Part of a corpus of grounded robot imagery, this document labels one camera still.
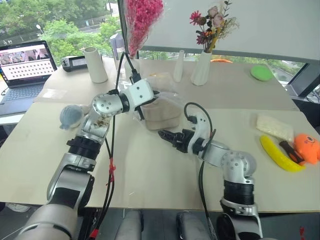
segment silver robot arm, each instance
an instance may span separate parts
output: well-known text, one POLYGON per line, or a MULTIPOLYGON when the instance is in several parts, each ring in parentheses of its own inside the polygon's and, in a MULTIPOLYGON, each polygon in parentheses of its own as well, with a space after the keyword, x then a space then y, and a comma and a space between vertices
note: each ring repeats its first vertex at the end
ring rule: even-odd
POLYGON ((92 101, 74 139, 56 169, 47 188, 46 205, 41 206, 27 221, 17 240, 75 239, 78 209, 88 203, 95 178, 92 172, 112 116, 133 112, 152 100, 149 83, 139 80, 118 93, 103 93, 92 101))
POLYGON ((224 195, 220 200, 223 214, 217 220, 219 239, 261 239, 261 222, 253 194, 255 159, 247 152, 231 150, 223 143, 210 141, 204 114, 198 112, 192 117, 194 131, 183 129, 173 133, 161 130, 158 134, 177 150, 197 155, 206 163, 222 169, 224 195))

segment laptop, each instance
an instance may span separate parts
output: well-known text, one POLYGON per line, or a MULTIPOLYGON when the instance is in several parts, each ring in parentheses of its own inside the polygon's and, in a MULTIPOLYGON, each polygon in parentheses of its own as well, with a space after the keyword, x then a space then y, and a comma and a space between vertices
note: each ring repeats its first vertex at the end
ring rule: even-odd
POLYGON ((57 70, 46 41, 0 47, 0 73, 8 91, 0 102, 0 116, 24 113, 57 70))

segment white cylindrical vase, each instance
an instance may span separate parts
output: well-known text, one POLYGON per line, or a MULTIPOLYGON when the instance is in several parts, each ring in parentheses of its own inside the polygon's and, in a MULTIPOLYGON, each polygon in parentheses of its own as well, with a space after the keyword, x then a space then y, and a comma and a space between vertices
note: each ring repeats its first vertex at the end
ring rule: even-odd
POLYGON ((177 83, 181 81, 182 73, 184 71, 184 56, 185 56, 185 51, 181 50, 179 52, 179 57, 174 67, 173 80, 177 83))
POLYGON ((83 54, 89 70, 91 81, 95 84, 100 84, 107 81, 108 75, 98 50, 93 46, 86 47, 83 51, 83 54))
MULTIPOLYGON (((140 73, 140 64, 135 58, 130 58, 130 62, 132 63, 132 66, 135 68, 135 70, 140 73)), ((132 76, 132 68, 126 59, 124 62, 124 71, 125 71, 125 79, 130 82, 130 77, 132 76)))
POLYGON ((208 82, 210 72, 210 61, 212 53, 202 51, 199 61, 191 75, 191 82, 194 85, 201 86, 208 82))

